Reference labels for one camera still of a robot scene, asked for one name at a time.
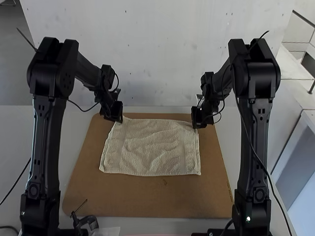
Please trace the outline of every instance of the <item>table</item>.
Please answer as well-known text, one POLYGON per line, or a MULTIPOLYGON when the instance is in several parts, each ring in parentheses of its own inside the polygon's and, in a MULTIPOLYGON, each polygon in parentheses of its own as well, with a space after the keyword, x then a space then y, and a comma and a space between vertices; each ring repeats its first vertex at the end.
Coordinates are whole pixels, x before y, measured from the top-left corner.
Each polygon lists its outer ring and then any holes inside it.
MULTIPOLYGON (((74 168, 91 118, 98 110, 99 107, 96 106, 90 112, 82 113, 71 104, 67 105, 63 118, 59 158, 61 200, 71 175, 69 170, 74 168)), ((125 107, 124 112, 190 113, 190 107, 125 107)), ((1 195, 4 195, 31 155, 32 106, 0 106, 0 129, 0 189, 1 195)), ((235 189, 240 165, 241 134, 240 117, 236 107, 224 109, 221 121, 216 124, 216 131, 230 186, 231 189, 235 189)), ((27 176, 27 173, 23 174, 9 198, 0 207, 1 225, 12 225, 20 228, 20 196, 24 192, 27 176)), ((274 236, 287 236, 288 231, 281 210, 272 194, 270 196, 272 200, 271 232, 274 236)), ((193 232, 206 232, 208 228, 223 228, 227 219, 99 217, 98 221, 102 228, 121 227, 121 236, 134 234, 190 235, 193 232)), ((60 210, 60 228, 71 227, 72 220, 60 210)), ((296 236, 292 224, 291 229, 293 235, 296 236)), ((5 234, 1 233, 1 235, 14 234, 5 231, 5 234)))

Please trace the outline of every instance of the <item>black robotic arm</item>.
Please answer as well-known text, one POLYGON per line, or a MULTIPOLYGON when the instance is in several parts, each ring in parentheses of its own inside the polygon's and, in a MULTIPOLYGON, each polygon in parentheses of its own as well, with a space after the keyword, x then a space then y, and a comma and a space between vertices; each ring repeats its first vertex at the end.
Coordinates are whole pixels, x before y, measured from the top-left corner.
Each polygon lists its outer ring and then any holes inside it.
POLYGON ((229 58, 222 68, 201 77, 204 100, 200 107, 191 108, 192 124, 194 128, 214 124, 213 116, 222 111, 220 101, 233 89, 243 121, 241 166, 232 208, 236 230, 224 235, 267 236, 271 214, 266 173, 268 123, 280 85, 280 68, 264 39, 254 39, 250 45, 231 39, 228 49, 229 58))
MULTIPOLYGON (((55 38, 46 37, 28 68, 27 80, 33 94, 34 134, 31 169, 20 207, 25 236, 87 233, 77 228, 80 222, 76 217, 74 230, 58 229, 61 126, 75 77, 94 92, 95 102, 101 104, 100 114, 105 119, 122 122, 123 104, 118 101, 120 89, 109 91, 115 71, 109 65, 103 65, 101 69, 94 66, 78 52, 78 47, 75 40, 60 43, 55 38)), ((232 209, 236 230, 227 231, 225 235, 266 236, 271 209, 265 171, 268 122, 280 84, 280 69, 264 39, 255 39, 250 45, 245 45, 241 39, 231 39, 228 49, 229 58, 223 67, 217 73, 206 72, 201 78, 204 100, 200 107, 191 108, 192 124, 194 128, 213 124, 213 116, 220 112, 219 103, 224 102, 233 89, 243 121, 241 167, 232 209)), ((216 236, 218 231, 209 230, 216 236)))
POLYGON ((123 121, 120 89, 109 91, 115 71, 101 69, 79 52, 79 43, 45 37, 27 71, 33 94, 34 133, 31 168, 25 193, 21 196, 20 219, 25 236, 82 235, 86 231, 59 230, 60 190, 58 160, 63 114, 75 77, 95 94, 100 114, 111 121, 123 121))

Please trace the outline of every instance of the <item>white towel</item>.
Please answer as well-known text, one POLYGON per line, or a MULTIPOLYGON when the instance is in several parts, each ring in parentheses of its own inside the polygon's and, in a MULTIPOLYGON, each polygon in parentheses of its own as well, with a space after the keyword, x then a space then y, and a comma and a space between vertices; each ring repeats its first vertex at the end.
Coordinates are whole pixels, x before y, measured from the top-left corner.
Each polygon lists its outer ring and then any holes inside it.
POLYGON ((99 169, 134 176, 201 175, 197 130, 185 121, 124 117, 108 134, 99 169))

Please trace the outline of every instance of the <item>wire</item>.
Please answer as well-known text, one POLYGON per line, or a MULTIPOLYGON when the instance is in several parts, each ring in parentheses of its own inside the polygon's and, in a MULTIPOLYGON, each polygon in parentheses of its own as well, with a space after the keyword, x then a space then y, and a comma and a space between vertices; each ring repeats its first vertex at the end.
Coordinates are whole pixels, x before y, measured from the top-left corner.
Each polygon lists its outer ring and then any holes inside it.
POLYGON ((26 38, 26 36, 19 30, 19 28, 16 28, 16 29, 17 29, 17 31, 20 33, 20 35, 28 42, 28 44, 34 49, 34 51, 37 52, 37 48, 32 45, 32 43, 31 43, 31 42, 28 40, 28 38, 26 38))
POLYGON ((221 114, 221 113, 219 113, 218 115, 220 115, 219 120, 218 120, 218 121, 216 121, 216 122, 214 122, 213 124, 216 124, 216 123, 218 123, 218 122, 221 120, 221 118, 222 118, 222 114, 221 114))
POLYGON ((283 217, 284 217, 284 220, 285 220, 287 229, 289 230, 290 236, 292 236, 291 228, 290 228, 290 226, 289 226, 288 220, 287 220, 286 215, 285 215, 285 213, 284 213, 284 209, 283 209, 282 205, 280 204, 280 201, 279 201, 278 197, 277 197, 276 194, 275 194, 275 190, 274 190, 274 186, 273 186, 272 181, 271 181, 271 177, 270 177, 270 175, 269 175, 269 173, 268 173, 266 167, 264 166, 264 164, 262 163, 262 161, 261 161, 260 158, 258 157, 257 153, 255 152, 254 147, 252 146, 252 142, 251 142, 250 136, 249 136, 249 134, 248 134, 247 128, 246 128, 246 126, 245 126, 243 114, 242 114, 242 112, 241 112, 240 105, 239 105, 239 103, 238 103, 236 93, 235 93, 235 101, 236 101, 237 109, 238 109, 238 111, 239 111, 239 113, 240 113, 241 121, 242 121, 242 123, 243 123, 243 127, 244 127, 244 130, 245 130, 245 133, 246 133, 246 137, 247 137, 247 139, 248 139, 248 141, 249 141, 249 143, 250 143, 251 149, 252 149, 252 151, 253 151, 253 153, 254 153, 254 157, 255 157, 256 160, 259 162, 259 164, 261 165, 261 167, 262 167, 264 173, 265 173, 266 176, 268 177, 268 180, 269 180, 269 183, 270 183, 271 192, 272 192, 272 194, 274 195, 274 197, 275 197, 275 199, 276 199, 276 201, 277 201, 277 203, 278 203, 278 205, 279 205, 279 207, 280 207, 280 209, 281 209, 281 212, 282 212, 282 214, 283 214, 283 217))
POLYGON ((5 199, 10 195, 10 193, 12 192, 12 190, 14 189, 14 187, 16 186, 16 184, 18 183, 18 181, 20 180, 22 174, 24 173, 25 169, 27 168, 27 166, 29 165, 31 159, 28 160, 28 162, 26 163, 24 169, 22 170, 22 172, 20 173, 19 177, 17 178, 17 180, 14 182, 13 186, 11 187, 11 189, 9 190, 9 192, 6 194, 6 196, 2 199, 2 201, 0 202, 0 206, 3 204, 3 202, 5 201, 5 199))
POLYGON ((79 107, 79 105, 76 104, 75 102, 72 102, 72 101, 69 100, 69 99, 67 99, 67 101, 70 102, 70 103, 72 103, 73 105, 75 105, 77 108, 79 108, 81 112, 88 112, 88 111, 92 110, 92 109, 98 104, 98 102, 97 102, 97 103, 95 103, 93 106, 91 106, 90 108, 88 108, 87 110, 82 110, 82 108, 79 107))
POLYGON ((10 226, 10 225, 0 226, 0 230, 2 230, 2 229, 13 230, 17 235, 19 235, 19 231, 16 228, 14 228, 13 226, 10 226))
POLYGON ((266 33, 268 33, 268 32, 269 32, 269 30, 267 30, 265 33, 263 33, 263 34, 261 35, 261 37, 259 37, 259 39, 258 39, 256 42, 254 42, 254 43, 248 48, 248 52, 250 52, 250 51, 254 48, 254 46, 256 46, 256 44, 263 38, 263 36, 265 36, 266 33))
POLYGON ((229 222, 226 224, 225 228, 223 229, 222 233, 220 234, 220 236, 224 236, 225 231, 227 231, 228 227, 230 227, 233 224, 233 220, 230 219, 229 222))
POLYGON ((115 75, 116 75, 116 78, 117 78, 117 85, 116 85, 116 88, 113 91, 111 91, 111 92, 115 92, 118 89, 118 85, 119 85, 118 75, 116 73, 115 73, 115 75))

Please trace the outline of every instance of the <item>cork board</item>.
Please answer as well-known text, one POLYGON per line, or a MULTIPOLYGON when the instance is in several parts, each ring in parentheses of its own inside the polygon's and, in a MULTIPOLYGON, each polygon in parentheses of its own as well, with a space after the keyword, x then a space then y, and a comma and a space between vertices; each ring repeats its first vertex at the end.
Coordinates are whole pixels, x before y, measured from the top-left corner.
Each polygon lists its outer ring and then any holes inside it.
MULTIPOLYGON (((127 113, 128 118, 191 122, 190 114, 127 113)), ((63 200, 65 214, 165 218, 230 218, 233 204, 214 126, 199 129, 201 175, 137 177, 101 172, 99 162, 113 122, 91 120, 63 200)))

